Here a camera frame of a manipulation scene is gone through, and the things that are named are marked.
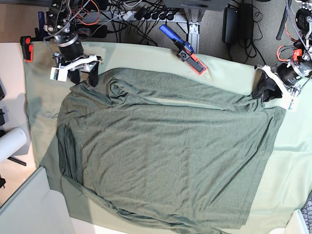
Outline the green T-shirt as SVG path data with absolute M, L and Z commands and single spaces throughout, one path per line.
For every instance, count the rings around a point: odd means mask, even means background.
M 219 234 L 245 225 L 284 116 L 174 74 L 113 69 L 63 100 L 59 168 L 129 222 Z

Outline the black power brick floor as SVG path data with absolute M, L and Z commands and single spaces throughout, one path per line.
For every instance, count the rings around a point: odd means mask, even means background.
M 88 38 L 100 38 L 103 39 L 107 36 L 107 26 L 106 25 L 83 25 L 79 24 L 77 26 L 77 34 L 82 39 Z

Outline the blue orange clamp left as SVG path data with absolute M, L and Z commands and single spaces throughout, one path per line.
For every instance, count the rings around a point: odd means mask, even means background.
M 34 41 L 43 41 L 45 36 L 48 36 L 48 33 L 44 30 L 45 25 L 45 13 L 42 11 L 38 12 L 39 26 L 35 28 L 35 36 L 22 36 L 20 37 L 20 45 L 23 54 L 23 59 L 25 62 L 32 62 L 34 55 L 34 46 L 32 42 Z

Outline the blue orange clamp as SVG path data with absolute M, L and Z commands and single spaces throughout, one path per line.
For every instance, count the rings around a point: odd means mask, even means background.
M 34 41 L 43 41 L 45 36 L 48 36 L 48 33 L 44 30 L 45 25 L 45 13 L 42 11 L 38 12 L 39 26 L 35 28 L 35 36 L 22 36 L 20 37 L 20 45 L 23 54 L 23 59 L 25 62 L 32 62 L 34 55 L 34 46 L 32 42 Z
M 163 24 L 159 27 L 159 30 L 163 32 L 178 48 L 177 57 L 182 61 L 186 62 L 197 75 L 202 75 L 208 71 L 207 66 L 195 55 L 192 46 L 182 40 L 182 38 L 176 34 L 170 27 Z

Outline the black power adapter left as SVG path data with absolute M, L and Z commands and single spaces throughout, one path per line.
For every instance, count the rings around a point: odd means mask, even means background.
M 236 44 L 238 34 L 239 13 L 236 8 L 226 7 L 223 14 L 222 42 Z

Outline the black power adapter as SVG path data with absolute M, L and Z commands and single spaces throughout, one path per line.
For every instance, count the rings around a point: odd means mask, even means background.
M 241 3 L 239 5 L 239 38 L 252 39 L 254 33 L 253 5 Z
M 236 8 L 226 7 L 223 14 L 222 42 L 236 44 L 238 34 L 239 13 Z

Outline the black power adapter right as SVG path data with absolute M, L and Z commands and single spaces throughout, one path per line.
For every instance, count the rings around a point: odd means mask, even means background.
M 239 38 L 252 39 L 254 33 L 253 5 L 241 3 L 239 5 Z

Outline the blue orange clamp centre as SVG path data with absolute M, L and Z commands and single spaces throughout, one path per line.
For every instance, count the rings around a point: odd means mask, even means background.
M 176 34 L 170 27 L 163 24 L 159 27 L 159 30 L 163 32 L 178 48 L 177 57 L 182 61 L 186 62 L 197 75 L 202 75 L 208 71 L 207 66 L 195 55 L 192 46 L 182 40 L 182 38 Z

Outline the white cylinder roll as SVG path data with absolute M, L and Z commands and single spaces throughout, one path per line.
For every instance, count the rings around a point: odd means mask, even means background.
M 0 137 L 0 162 L 8 159 L 27 142 L 23 129 L 17 127 Z

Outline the light green table cloth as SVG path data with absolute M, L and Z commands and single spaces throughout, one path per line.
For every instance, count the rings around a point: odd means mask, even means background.
M 170 49 L 135 44 L 86 42 L 84 50 L 103 58 L 99 72 L 124 67 L 177 74 L 203 84 L 248 95 L 258 75 L 250 65 L 200 55 L 208 72 L 198 76 Z M 34 43 L 31 63 L 24 64 L 26 113 L 34 159 L 46 169 L 50 188 L 61 193 L 71 219 L 85 226 L 134 234 L 158 234 L 159 229 L 133 225 L 98 206 L 72 186 L 59 171 L 56 139 L 57 116 L 69 93 L 70 82 L 50 80 L 54 61 L 45 43 Z M 239 234 L 267 234 L 284 228 L 294 210 L 306 202 L 312 189 L 312 84 L 306 82 L 298 96 L 296 111 L 287 112 L 255 195 L 248 220 Z

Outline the power strip with plugs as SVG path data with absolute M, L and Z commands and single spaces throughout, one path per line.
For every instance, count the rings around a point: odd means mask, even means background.
M 185 13 L 180 11 L 154 11 L 146 12 L 145 15 L 137 14 L 136 11 L 103 11 L 107 15 L 107 19 L 124 22 L 151 21 L 151 22 L 176 22 L 186 23 L 187 17 Z

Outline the aluminium frame post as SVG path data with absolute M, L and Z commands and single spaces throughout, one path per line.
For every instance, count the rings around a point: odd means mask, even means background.
M 194 53 L 199 52 L 200 25 L 204 11 L 195 8 L 184 8 L 187 19 L 187 38 L 188 43 L 192 46 Z

